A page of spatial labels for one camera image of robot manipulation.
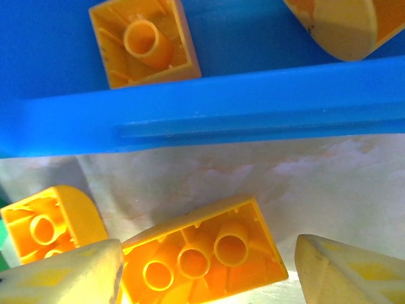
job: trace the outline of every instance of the blue plastic bar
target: blue plastic bar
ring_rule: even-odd
[[[405,56],[20,103],[14,156],[405,131]]]

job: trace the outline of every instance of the green object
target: green object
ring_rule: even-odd
[[[3,248],[4,240],[6,239],[8,233],[6,225],[2,220],[0,220],[0,272],[9,269],[6,260],[3,257],[1,249]]]

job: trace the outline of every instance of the blue plastic tray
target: blue plastic tray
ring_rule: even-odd
[[[405,131],[405,32],[341,63],[282,0],[183,0],[204,78],[110,91],[98,2],[2,5],[4,157]]]

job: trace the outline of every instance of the yellow toy brick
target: yellow toy brick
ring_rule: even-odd
[[[284,0],[311,37],[340,60],[361,60],[405,29],[404,0]]]
[[[110,88],[201,77],[180,0],[110,0],[89,12]]]
[[[71,186],[55,186],[0,209],[21,264],[107,239],[93,202]]]
[[[112,304],[122,268],[119,240],[90,244],[0,272],[0,303]]]
[[[256,200],[236,196],[123,243],[129,303],[202,303],[288,278]]]
[[[308,304],[405,303],[404,260],[300,235],[295,261]]]

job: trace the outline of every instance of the toy block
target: toy block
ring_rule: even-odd
[[[236,196],[123,243],[130,303],[202,303],[288,278],[252,196]]]
[[[201,77],[180,0],[110,0],[89,13],[110,88]]]
[[[21,264],[108,238],[93,202],[71,186],[51,187],[0,212]]]
[[[90,244],[0,272],[0,303],[115,303],[123,268],[119,240]]]
[[[300,235],[295,261],[308,304],[405,303],[404,260]]]
[[[405,29],[403,0],[284,0],[312,38],[340,60],[361,60]]]

